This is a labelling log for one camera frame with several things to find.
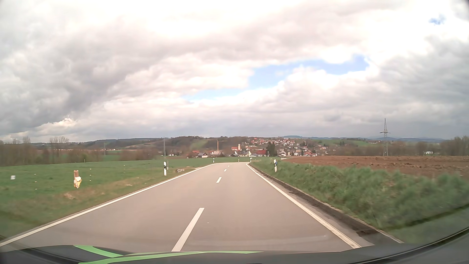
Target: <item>grassy embankment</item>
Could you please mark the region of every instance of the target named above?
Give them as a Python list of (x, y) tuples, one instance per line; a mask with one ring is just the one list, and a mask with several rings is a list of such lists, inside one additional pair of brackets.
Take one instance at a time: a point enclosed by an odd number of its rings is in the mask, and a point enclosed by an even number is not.
[[(165, 177), (162, 158), (0, 167), (0, 236), (10, 237), (212, 163), (211, 158), (169, 159)], [(179, 168), (185, 171), (176, 173)], [(79, 189), (73, 188), (73, 170), (83, 179)]]
[(252, 165), (404, 242), (435, 241), (469, 225), (469, 182), (457, 175), (429, 179), (281, 161), (275, 173), (273, 161)]

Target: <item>road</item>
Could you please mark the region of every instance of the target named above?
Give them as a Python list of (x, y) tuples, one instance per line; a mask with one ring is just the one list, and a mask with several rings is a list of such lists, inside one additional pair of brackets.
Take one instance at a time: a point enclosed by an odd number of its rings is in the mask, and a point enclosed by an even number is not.
[(215, 163), (0, 247), (93, 245), (131, 252), (351, 249), (246, 163)]

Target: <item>sky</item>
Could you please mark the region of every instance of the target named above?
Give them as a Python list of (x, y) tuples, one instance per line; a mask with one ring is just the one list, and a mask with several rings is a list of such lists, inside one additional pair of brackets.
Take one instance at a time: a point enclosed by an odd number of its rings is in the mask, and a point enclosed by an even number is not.
[(469, 135), (463, 0), (0, 1), (0, 140)]

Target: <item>brown soil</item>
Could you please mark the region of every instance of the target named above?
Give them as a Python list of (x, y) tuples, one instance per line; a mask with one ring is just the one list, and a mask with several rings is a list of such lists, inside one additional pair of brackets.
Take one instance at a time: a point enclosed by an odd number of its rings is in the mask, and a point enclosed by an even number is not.
[(435, 177), (443, 173), (458, 174), (469, 179), (469, 156), (317, 156), (283, 160), (292, 163), (330, 165), (339, 168), (350, 166), (399, 170), (405, 174)]

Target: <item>power line pole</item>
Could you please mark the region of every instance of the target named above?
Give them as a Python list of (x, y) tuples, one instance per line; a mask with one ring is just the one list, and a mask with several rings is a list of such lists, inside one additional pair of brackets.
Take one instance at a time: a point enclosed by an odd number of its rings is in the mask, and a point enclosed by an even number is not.
[(384, 130), (380, 133), (383, 133), (384, 135), (384, 149), (383, 149), (383, 156), (389, 156), (388, 152), (387, 152), (387, 135), (389, 134), (389, 132), (387, 131), (387, 125), (386, 125), (386, 118), (384, 119)]

